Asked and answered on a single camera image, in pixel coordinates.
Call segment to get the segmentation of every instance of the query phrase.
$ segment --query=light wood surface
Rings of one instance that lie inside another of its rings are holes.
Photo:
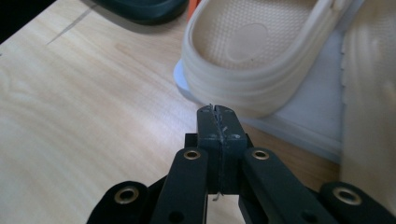
[[[0,223],[84,223],[113,185],[167,174],[200,107],[172,77],[185,26],[58,0],[0,46]],[[308,187],[338,178],[338,165],[245,131]],[[243,223],[236,201],[209,202],[207,222]]]

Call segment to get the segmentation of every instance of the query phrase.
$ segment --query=orange object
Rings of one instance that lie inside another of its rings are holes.
[[[201,0],[190,0],[189,3],[189,14],[187,15],[187,20],[190,20],[192,13],[194,10],[198,7],[198,4],[201,2]]]

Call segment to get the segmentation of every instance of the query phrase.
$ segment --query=wooden table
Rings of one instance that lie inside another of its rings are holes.
[[[140,26],[89,0],[58,0],[0,46],[0,223],[84,223],[113,185],[150,185],[195,133],[173,81],[186,15]],[[245,126],[318,189],[338,165]],[[237,197],[208,223],[243,223]]]

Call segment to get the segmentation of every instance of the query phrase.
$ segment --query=white slipper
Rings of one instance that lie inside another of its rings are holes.
[[[298,89],[351,0],[205,0],[183,40],[194,97],[263,117]]]
[[[344,53],[341,178],[396,216],[396,1],[365,1]]]

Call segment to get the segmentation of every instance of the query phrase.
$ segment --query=wood grain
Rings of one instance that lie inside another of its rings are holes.
[[[113,185],[167,174],[200,107],[173,81],[186,15],[140,26],[58,0],[0,46],[0,223],[84,223]],[[308,186],[338,166],[245,126]],[[243,223],[236,197],[208,223]]]

